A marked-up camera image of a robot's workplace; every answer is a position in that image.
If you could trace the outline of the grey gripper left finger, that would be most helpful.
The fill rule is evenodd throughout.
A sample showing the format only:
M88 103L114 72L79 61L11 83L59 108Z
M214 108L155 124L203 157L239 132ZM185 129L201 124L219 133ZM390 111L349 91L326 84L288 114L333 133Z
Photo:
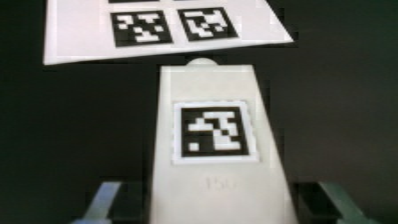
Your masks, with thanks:
M120 188L120 182L102 183L84 217L77 219L72 224L113 224L109 212Z

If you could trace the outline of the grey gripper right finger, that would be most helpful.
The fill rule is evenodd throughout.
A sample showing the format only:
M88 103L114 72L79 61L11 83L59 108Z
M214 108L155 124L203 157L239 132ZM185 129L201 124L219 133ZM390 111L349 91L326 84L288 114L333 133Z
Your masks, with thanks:
M320 182L317 212L322 224L381 224L365 214L349 192L340 184Z

